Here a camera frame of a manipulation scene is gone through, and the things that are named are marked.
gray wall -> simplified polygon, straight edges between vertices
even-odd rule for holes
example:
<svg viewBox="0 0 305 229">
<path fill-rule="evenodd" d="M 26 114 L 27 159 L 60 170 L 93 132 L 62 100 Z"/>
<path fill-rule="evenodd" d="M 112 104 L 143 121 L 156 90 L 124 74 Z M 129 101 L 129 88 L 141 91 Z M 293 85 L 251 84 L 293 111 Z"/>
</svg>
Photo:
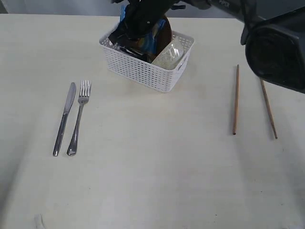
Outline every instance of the gray wall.
<svg viewBox="0 0 305 229">
<path fill-rule="evenodd" d="M 117 16 L 120 5 L 110 0 L 2 0 L 9 13 Z M 187 5 L 185 10 L 169 10 L 168 17 L 223 18 L 228 14 L 216 9 L 199 10 Z"/>
</svg>

white tabletop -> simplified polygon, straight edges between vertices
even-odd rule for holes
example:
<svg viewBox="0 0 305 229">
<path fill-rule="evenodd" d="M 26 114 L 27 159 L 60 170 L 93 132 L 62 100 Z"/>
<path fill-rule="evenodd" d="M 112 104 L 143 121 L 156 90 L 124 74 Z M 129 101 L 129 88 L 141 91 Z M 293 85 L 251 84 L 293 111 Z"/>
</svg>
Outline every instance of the white tabletop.
<svg viewBox="0 0 305 229">
<path fill-rule="evenodd" d="M 1 154 L 22 154 L 3 229 L 277 229 L 305 215 L 305 95 L 258 78 L 234 19 L 170 19 L 196 39 L 162 94 L 107 70 L 99 38 L 115 17 L 0 15 Z M 232 136 L 235 66 L 240 113 Z M 71 82 L 92 81 L 79 148 L 52 151 Z"/>
</svg>

knife blade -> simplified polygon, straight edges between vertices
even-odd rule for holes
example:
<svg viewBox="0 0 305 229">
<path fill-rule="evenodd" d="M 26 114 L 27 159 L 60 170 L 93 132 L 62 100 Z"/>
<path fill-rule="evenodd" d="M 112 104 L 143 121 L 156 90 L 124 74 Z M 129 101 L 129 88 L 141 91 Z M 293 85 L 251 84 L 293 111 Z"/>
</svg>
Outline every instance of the knife blade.
<svg viewBox="0 0 305 229">
<path fill-rule="evenodd" d="M 63 137 L 63 133 L 65 131 L 65 127 L 66 127 L 66 123 L 67 123 L 67 119 L 68 119 L 68 114 L 71 110 L 71 107 L 72 107 L 72 104 L 73 104 L 73 101 L 74 101 L 75 93 L 76 93 L 76 85 L 75 85 L 75 83 L 71 83 L 70 89 L 69 89 L 69 92 L 68 92 L 68 96 L 67 96 L 67 100 L 66 100 L 66 104 L 65 104 L 63 114 L 62 114 L 62 118 L 61 118 L 61 125 L 59 127 L 57 138 L 56 138 L 56 141 L 55 141 L 53 156 L 58 156 L 59 150 L 61 149 L 62 137 Z"/>
</svg>

silver cutlery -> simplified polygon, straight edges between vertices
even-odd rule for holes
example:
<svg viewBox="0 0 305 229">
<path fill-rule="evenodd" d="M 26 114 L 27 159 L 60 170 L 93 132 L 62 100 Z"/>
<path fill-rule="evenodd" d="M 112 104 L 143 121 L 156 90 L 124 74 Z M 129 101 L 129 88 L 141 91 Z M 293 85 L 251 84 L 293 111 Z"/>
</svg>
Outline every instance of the silver cutlery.
<svg viewBox="0 0 305 229">
<path fill-rule="evenodd" d="M 69 155 L 69 156 L 76 155 L 78 133 L 79 133 L 80 123 L 81 123 L 81 114 L 82 114 L 84 105 L 89 102 L 90 92 L 91 92 L 90 82 L 88 80 L 82 80 L 80 95 L 78 98 L 78 103 L 80 104 L 80 108 L 78 110 L 76 125 L 75 125 L 74 131 L 73 131 L 73 136 L 72 136 L 72 139 L 71 139 L 68 151 L 67 151 L 67 155 Z"/>
<path fill-rule="evenodd" d="M 53 150 L 53 156 L 58 156 L 59 150 L 61 149 L 62 137 L 63 137 L 63 133 L 65 131 L 68 114 L 70 112 L 70 109 L 71 109 L 73 101 L 74 101 L 75 93 L 76 93 L 76 85 L 75 85 L 75 83 L 71 83 L 70 89 L 68 92 L 68 96 L 67 96 L 67 100 L 66 100 L 66 104 L 65 104 L 62 118 L 61 118 L 61 125 L 58 130 L 58 134 L 57 134 L 57 138 L 56 138 L 56 142 L 55 142 L 55 146 L 54 146 L 54 150 Z"/>
</svg>

fork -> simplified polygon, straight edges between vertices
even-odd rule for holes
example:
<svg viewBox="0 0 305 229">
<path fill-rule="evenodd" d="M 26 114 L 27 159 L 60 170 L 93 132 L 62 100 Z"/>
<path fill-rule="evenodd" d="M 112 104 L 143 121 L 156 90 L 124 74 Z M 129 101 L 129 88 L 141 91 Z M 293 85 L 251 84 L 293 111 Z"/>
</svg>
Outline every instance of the fork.
<svg viewBox="0 0 305 229">
<path fill-rule="evenodd" d="M 76 125 L 75 125 L 72 139 L 71 139 L 70 145 L 68 147 L 68 151 L 67 151 L 67 155 L 69 155 L 69 156 L 76 155 L 78 132 L 79 132 L 80 123 L 81 123 L 82 109 L 84 108 L 84 105 L 89 102 L 90 92 L 91 92 L 91 83 L 88 80 L 82 80 L 80 95 L 78 97 L 78 103 L 80 104 L 80 108 L 78 110 Z"/>
</svg>

